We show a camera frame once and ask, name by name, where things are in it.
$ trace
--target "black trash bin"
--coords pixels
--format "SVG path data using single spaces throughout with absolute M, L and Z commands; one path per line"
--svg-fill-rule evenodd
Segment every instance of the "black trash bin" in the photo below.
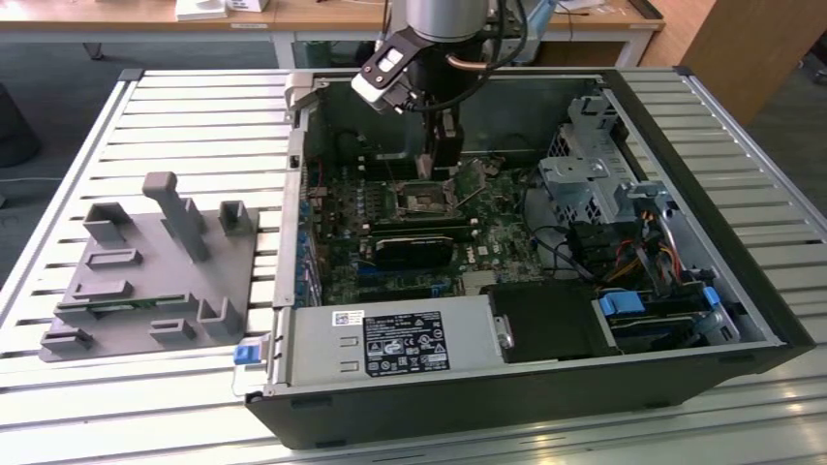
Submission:
M 0 84 L 0 168 L 28 160 L 40 149 L 40 140 L 28 127 L 12 96 Z

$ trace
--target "gray post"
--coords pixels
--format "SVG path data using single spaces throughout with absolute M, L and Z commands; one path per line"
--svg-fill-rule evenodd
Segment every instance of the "gray post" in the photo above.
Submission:
M 150 172 L 144 178 L 144 195 L 154 199 L 167 217 L 170 229 L 184 245 L 194 262 L 203 262 L 210 257 L 207 244 L 202 238 L 198 222 L 187 212 L 184 201 L 176 192 L 179 178 L 170 171 Z

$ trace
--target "desk leg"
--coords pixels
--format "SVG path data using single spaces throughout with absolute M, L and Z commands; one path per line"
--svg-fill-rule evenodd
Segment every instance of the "desk leg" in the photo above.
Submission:
M 272 47 L 275 48 L 275 59 L 279 62 L 279 69 L 292 70 L 296 68 L 296 56 L 294 54 L 294 44 L 296 43 L 296 33 L 280 31 L 271 34 Z
M 642 30 L 639 33 L 634 34 L 634 37 L 623 45 L 623 49 L 620 50 L 618 62 L 615 63 L 618 68 L 634 68 L 639 65 L 652 34 L 654 32 L 647 30 Z
M 84 42 L 83 47 L 87 50 L 90 58 L 92 58 L 95 61 L 104 59 L 104 44 L 102 44 L 100 42 Z

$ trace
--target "motherboard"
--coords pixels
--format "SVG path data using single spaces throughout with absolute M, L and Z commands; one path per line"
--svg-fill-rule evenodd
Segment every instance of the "motherboard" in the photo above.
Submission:
M 478 295 L 543 278 L 522 217 L 528 172 L 474 156 L 446 180 L 360 157 L 310 188 L 323 303 Z

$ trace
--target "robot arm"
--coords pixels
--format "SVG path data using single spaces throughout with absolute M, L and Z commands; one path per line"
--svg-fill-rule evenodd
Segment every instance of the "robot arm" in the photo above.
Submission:
M 423 114 L 426 147 L 418 156 L 423 178 L 432 177 L 434 169 L 456 166 L 464 142 L 459 106 L 492 71 L 519 58 L 530 25 L 542 22 L 544 30 L 556 3 L 540 0 L 530 20 L 522 0 L 512 0 L 516 19 L 507 1 L 495 0 L 496 14 L 490 17 L 488 0 L 406 0 L 407 27 L 387 38 L 352 80 L 354 90 L 376 111 Z M 500 58 L 507 39 L 518 39 L 518 45 Z M 483 61 L 487 42 L 491 58 Z

